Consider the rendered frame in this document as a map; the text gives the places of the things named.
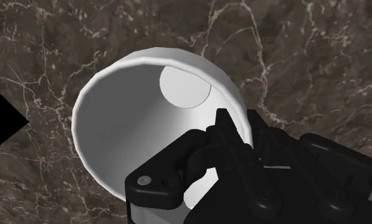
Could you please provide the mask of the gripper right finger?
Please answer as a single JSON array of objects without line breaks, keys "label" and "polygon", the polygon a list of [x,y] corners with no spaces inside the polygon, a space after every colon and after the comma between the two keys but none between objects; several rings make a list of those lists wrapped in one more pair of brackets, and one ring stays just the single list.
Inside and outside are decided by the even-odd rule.
[{"label": "gripper right finger", "polygon": [[270,127],[257,111],[247,117],[255,152],[266,168],[288,168],[288,179],[299,204],[302,190],[313,191],[314,207],[325,218],[372,218],[372,158],[317,134],[295,139]]}]

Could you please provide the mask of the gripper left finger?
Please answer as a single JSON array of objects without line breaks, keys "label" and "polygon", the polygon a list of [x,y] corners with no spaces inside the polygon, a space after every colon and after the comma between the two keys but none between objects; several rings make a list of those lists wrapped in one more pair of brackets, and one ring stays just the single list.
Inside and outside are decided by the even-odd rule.
[{"label": "gripper left finger", "polygon": [[[193,207],[184,193],[215,168],[218,180]],[[277,219],[282,197],[226,109],[215,124],[191,129],[125,179],[130,219]]]}]

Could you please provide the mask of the white cup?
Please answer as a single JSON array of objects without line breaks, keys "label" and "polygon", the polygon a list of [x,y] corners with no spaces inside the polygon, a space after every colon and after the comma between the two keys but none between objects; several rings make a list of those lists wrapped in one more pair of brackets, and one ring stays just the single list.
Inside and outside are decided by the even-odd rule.
[{"label": "white cup", "polygon": [[72,137],[94,180],[125,199],[128,174],[186,131],[213,125],[219,108],[252,143],[246,106],[223,70],[182,49],[148,48],[99,71],[81,89]]}]

